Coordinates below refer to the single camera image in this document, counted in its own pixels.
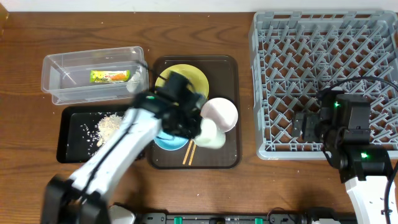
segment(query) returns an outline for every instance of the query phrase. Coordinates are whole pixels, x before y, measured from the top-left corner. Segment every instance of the wooden chopstick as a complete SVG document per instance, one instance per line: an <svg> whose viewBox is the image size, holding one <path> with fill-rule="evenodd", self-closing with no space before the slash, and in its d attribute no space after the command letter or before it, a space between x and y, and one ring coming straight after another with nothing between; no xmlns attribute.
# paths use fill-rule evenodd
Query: wooden chopstick
<svg viewBox="0 0 398 224"><path fill-rule="evenodd" d="M189 146L188 146L187 152L185 153L184 161L182 162L183 165L185 165L185 162L187 161L187 158L188 158L188 155L189 155L189 151L191 150L192 142L193 142L193 140L191 140L189 142Z"/></svg>
<svg viewBox="0 0 398 224"><path fill-rule="evenodd" d="M194 144L193 144L193 149L192 149L191 158L189 159L189 164L188 164L188 165L191 165L191 163L192 163L193 155L195 154L195 149L196 149L196 148L197 148L197 145L194 143Z"/></svg>

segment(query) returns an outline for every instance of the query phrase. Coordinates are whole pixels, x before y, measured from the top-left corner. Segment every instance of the clear plastic container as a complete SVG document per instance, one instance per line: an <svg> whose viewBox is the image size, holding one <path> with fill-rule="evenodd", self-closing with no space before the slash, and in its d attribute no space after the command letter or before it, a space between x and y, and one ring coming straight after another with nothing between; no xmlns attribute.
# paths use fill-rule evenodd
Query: clear plastic container
<svg viewBox="0 0 398 224"><path fill-rule="evenodd" d="M130 98L148 89L148 73L141 47L87 50L48 55L42 70L42 91L52 94L55 105ZM90 72L130 70L122 83L90 83Z"/></svg>

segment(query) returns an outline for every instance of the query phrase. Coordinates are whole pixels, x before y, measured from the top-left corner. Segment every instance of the dish rack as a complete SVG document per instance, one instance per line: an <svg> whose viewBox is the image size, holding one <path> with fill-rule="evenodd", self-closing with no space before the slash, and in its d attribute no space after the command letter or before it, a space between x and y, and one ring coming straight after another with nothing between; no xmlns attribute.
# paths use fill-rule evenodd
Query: dish rack
<svg viewBox="0 0 398 224"><path fill-rule="evenodd" d="M347 78L398 84L397 20L391 11L257 12L249 33L257 155L325 159L322 144L292 137L294 112L317 112L316 92ZM398 158L398 94L367 80L341 88L371 101L371 142Z"/></svg>

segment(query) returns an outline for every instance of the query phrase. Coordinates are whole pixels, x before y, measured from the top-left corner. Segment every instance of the plastic container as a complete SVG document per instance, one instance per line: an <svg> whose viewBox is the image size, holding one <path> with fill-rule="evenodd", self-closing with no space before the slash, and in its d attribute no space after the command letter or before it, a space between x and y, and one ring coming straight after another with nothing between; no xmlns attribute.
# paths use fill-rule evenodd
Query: plastic container
<svg viewBox="0 0 398 224"><path fill-rule="evenodd" d="M42 91L52 94L55 105L117 100L148 88L148 73L141 47L88 50L48 55L42 70ZM124 83L90 83L91 70L130 70Z"/></svg>
<svg viewBox="0 0 398 224"><path fill-rule="evenodd" d="M398 81L397 21L391 11L257 12L249 33L257 155L325 159L320 142L292 137L294 112L317 112L316 92L346 78ZM366 80L341 87L372 101L371 142L397 158L398 94Z"/></svg>

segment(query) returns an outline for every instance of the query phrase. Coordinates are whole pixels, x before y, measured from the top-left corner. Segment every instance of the chopsticks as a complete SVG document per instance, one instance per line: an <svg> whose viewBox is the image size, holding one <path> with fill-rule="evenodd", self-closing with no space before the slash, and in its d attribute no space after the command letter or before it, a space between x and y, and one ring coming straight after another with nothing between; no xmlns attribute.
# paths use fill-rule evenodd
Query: chopsticks
<svg viewBox="0 0 398 224"><path fill-rule="evenodd" d="M185 165L185 163L187 162L188 155L189 155L189 152L190 152L190 150L191 150L192 143L193 143L193 148L192 148L191 158L189 159L188 165L190 166L190 165L192 164L193 155L195 154L195 149L197 148L197 145L196 145L196 144L193 142L193 140L191 139L191 141L189 142L189 145L188 145L187 152L185 153L184 160L182 161L182 164L183 164L183 165Z"/></svg>

